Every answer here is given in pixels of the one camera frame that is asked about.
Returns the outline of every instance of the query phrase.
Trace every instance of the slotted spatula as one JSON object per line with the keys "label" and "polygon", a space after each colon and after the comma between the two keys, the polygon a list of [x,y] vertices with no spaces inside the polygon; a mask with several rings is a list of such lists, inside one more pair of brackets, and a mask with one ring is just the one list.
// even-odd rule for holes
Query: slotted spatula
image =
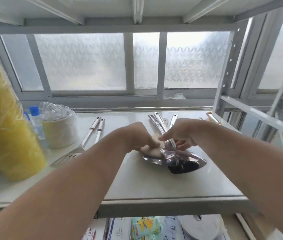
{"label": "slotted spatula", "polygon": [[101,117],[97,117],[95,119],[94,123],[91,125],[91,127],[89,129],[89,132],[88,132],[87,136],[82,141],[82,143],[79,145],[79,147],[77,147],[76,149],[72,150],[70,153],[67,153],[66,155],[62,156],[61,158],[57,159],[50,166],[53,167],[53,168],[59,167],[62,164],[64,164],[64,163],[74,159],[76,156],[78,156],[81,153],[83,153],[85,151],[84,148],[85,148],[86,141],[88,140],[88,138],[90,137],[91,133],[94,131],[94,129],[98,125],[100,119],[101,119]]}

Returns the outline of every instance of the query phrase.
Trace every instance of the yellow plastic bag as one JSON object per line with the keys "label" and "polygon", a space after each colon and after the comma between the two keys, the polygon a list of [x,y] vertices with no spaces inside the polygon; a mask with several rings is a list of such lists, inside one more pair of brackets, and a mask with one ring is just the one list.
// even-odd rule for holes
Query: yellow plastic bag
{"label": "yellow plastic bag", "polygon": [[0,172],[23,180],[46,165],[44,154],[0,65]]}

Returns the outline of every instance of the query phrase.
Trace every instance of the forearm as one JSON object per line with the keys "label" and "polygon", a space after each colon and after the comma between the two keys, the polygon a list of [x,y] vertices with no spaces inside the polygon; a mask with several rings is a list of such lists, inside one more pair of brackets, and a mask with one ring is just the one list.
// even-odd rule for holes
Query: forearm
{"label": "forearm", "polygon": [[0,213],[0,239],[81,239],[130,150],[119,129],[52,172]]}
{"label": "forearm", "polygon": [[220,170],[283,230],[283,149],[203,121],[192,138]]}

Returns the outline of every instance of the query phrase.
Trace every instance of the plastic bottle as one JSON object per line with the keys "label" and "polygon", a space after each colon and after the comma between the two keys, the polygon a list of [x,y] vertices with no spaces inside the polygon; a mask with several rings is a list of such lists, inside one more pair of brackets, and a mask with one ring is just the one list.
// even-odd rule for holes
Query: plastic bottle
{"label": "plastic bottle", "polygon": [[34,130],[36,131],[38,138],[40,140],[45,139],[45,135],[43,133],[43,127],[41,125],[41,119],[40,119],[40,111],[38,106],[30,106],[29,111],[31,113],[31,122],[34,127]]}

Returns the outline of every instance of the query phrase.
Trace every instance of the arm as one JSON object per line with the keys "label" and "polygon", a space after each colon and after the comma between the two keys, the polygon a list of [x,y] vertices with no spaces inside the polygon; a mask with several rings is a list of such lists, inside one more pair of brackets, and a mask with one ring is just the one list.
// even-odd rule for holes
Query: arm
{"label": "arm", "polygon": [[82,239],[125,155],[145,145],[159,146],[140,122],[113,131],[2,210],[0,239]]}
{"label": "arm", "polygon": [[219,169],[283,232],[283,149],[212,122],[178,119],[159,140],[200,146]]}

